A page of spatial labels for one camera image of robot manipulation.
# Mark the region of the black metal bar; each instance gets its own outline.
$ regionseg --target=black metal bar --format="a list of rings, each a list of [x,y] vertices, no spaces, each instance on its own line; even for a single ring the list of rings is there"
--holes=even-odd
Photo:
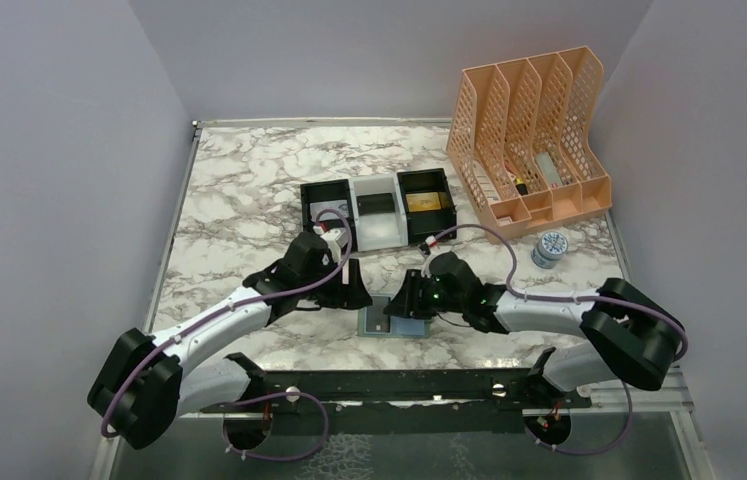
[[[333,434],[522,433],[522,410],[547,407],[526,395],[528,373],[527,368],[268,371],[263,386],[265,393],[295,387],[323,401]],[[589,399],[576,393],[565,397],[566,408],[590,406]],[[241,410],[220,404],[203,412]],[[264,405],[246,410],[263,411]],[[270,413],[271,435],[317,435],[323,430],[319,409],[306,399],[274,399]]]

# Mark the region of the small jar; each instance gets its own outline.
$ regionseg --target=small jar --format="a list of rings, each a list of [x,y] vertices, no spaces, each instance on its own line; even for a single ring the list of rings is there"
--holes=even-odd
[[[567,252],[567,239],[559,232],[547,232],[538,238],[532,249],[532,261],[541,268],[550,269],[556,266]]]

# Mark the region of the yellow object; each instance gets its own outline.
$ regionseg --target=yellow object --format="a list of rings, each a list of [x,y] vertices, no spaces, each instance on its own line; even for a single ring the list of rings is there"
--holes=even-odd
[[[409,212],[428,212],[430,210],[440,210],[441,197],[438,192],[431,193],[409,193],[405,196],[408,202]]]

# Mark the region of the screw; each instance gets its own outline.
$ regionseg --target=screw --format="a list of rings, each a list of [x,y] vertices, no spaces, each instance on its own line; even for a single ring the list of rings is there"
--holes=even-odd
[[[591,386],[579,385],[578,387],[576,387],[576,393],[578,393],[582,398],[588,398],[591,396]]]
[[[288,389],[285,391],[288,393],[299,393],[299,389],[296,387],[288,387]],[[287,398],[289,402],[294,403],[295,401],[299,400],[299,395],[288,395],[285,398]]]
[[[505,397],[506,391],[505,386],[502,383],[495,383],[493,387],[491,387],[491,395],[495,397]]]

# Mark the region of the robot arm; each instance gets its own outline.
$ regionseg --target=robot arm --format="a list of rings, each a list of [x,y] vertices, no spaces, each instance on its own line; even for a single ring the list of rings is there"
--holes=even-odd
[[[142,448],[177,416],[238,400],[249,384],[240,365],[227,359],[200,364],[236,339],[294,311],[302,300],[349,310],[373,303],[361,282],[357,259],[349,259],[343,275],[308,288],[335,271],[345,235],[348,232],[341,229],[302,232],[283,258],[248,276],[231,295],[196,317],[152,336],[137,329],[124,333],[91,387],[88,404],[130,445]]]
[[[481,332],[537,330],[588,340],[566,349],[547,349],[539,357],[526,393],[540,403],[552,405],[579,385],[615,378],[643,390],[658,390],[676,359],[680,333],[640,307],[681,324],[623,279],[609,278],[598,289],[573,294],[515,296],[505,285],[482,284],[455,253],[438,255],[427,264],[428,275],[406,272],[385,313],[430,319],[454,312]]]
[[[340,229],[302,232],[282,259],[248,276],[231,295],[196,317],[152,336],[137,329],[126,332],[105,361],[88,404],[139,449],[154,442],[179,415],[250,398],[256,365],[245,357],[203,362],[234,340],[294,311],[302,300],[348,310],[371,305],[357,259],[349,259],[343,275],[324,281],[338,266],[336,256],[347,234]],[[542,353],[519,387],[525,390],[518,393],[531,404],[550,406],[578,385],[614,378],[657,390],[680,343],[674,330],[635,309],[593,300],[569,302],[570,295],[564,294],[522,298],[504,285],[482,284],[452,252],[432,259],[428,272],[424,276],[420,270],[407,271],[385,313],[431,319],[456,312],[486,333],[537,330],[588,340]],[[554,295],[563,303],[552,301]],[[599,289],[575,295],[595,297],[625,300],[668,315],[621,279],[608,279]]]

